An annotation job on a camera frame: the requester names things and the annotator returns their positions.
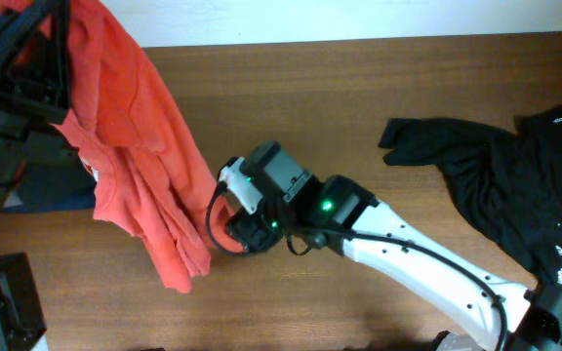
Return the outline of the orange t-shirt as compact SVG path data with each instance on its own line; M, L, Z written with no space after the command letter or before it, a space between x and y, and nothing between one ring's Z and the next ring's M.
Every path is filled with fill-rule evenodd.
M168 289L189 293L211 269L234 210L217 186L169 89L100 1L70 4L71 109L57 129L97 177L94 217L139 237Z

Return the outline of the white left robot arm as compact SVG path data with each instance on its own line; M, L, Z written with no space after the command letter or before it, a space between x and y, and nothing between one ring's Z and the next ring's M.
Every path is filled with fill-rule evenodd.
M0 212L28 164L67 167L57 130L71 108L70 4L39 0L0 15Z

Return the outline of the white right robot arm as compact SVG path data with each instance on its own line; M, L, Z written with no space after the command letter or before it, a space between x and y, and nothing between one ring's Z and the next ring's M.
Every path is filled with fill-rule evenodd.
M244 225L234 233L255 253L281 235L329 248L417 294L463 332L438 334L436 350L562 350L562 292L532 292L466 261L426 237L355 181L224 170Z

